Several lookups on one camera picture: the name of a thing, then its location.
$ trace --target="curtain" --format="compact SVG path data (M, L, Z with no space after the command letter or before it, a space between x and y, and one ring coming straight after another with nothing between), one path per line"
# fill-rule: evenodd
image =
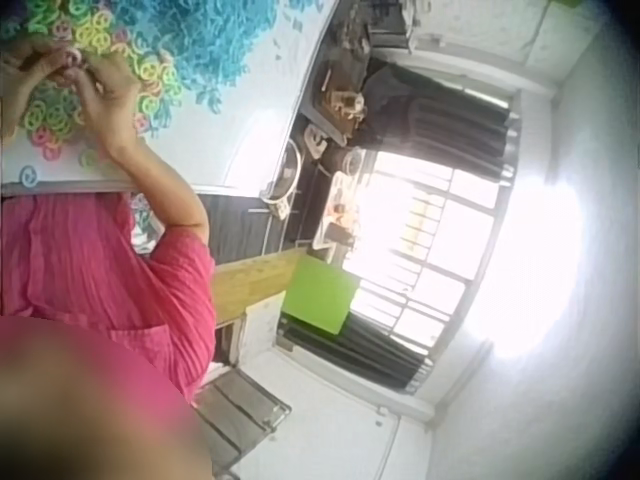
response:
M369 77L363 94L368 113L354 145L510 178L509 110L390 64Z
M426 357L395 341L371 322L349 313L338 335L290 315L282 334L291 342L355 375L393 390L406 390Z

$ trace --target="metal grille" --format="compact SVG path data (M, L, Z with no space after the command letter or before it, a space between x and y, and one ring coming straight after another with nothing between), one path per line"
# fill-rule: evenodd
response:
M433 349L479 271L499 190L465 172L379 153L359 192L363 220L344 263L362 278L352 311L432 365ZM464 213L458 215L459 225L452 212ZM473 238L473 232L469 238L451 234L466 228L463 217L482 219L482 234L475 235L482 238ZM477 253L477 265L470 262L470 267L456 258L469 249Z

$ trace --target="bright light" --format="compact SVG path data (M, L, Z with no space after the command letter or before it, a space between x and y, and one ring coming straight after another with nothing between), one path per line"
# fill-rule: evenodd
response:
M580 261L575 193L558 185L520 187L466 323L501 357L524 354L544 339L566 307Z

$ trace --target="woman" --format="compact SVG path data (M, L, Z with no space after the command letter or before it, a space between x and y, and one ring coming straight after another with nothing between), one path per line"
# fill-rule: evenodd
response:
M47 77L63 77L80 97L87 133L129 175L166 230L144 259L130 244L125 194L5 199L1 312L97 332L138 353L191 402L215 345L206 212L189 185L137 137L139 82L125 60L86 54L86 68L67 69L65 49L29 37L3 52L5 149L33 89Z

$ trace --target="green paper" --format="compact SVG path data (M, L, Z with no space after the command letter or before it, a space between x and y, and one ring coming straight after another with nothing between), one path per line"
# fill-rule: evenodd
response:
M355 275L305 255L293 273L282 311L337 335L359 283Z

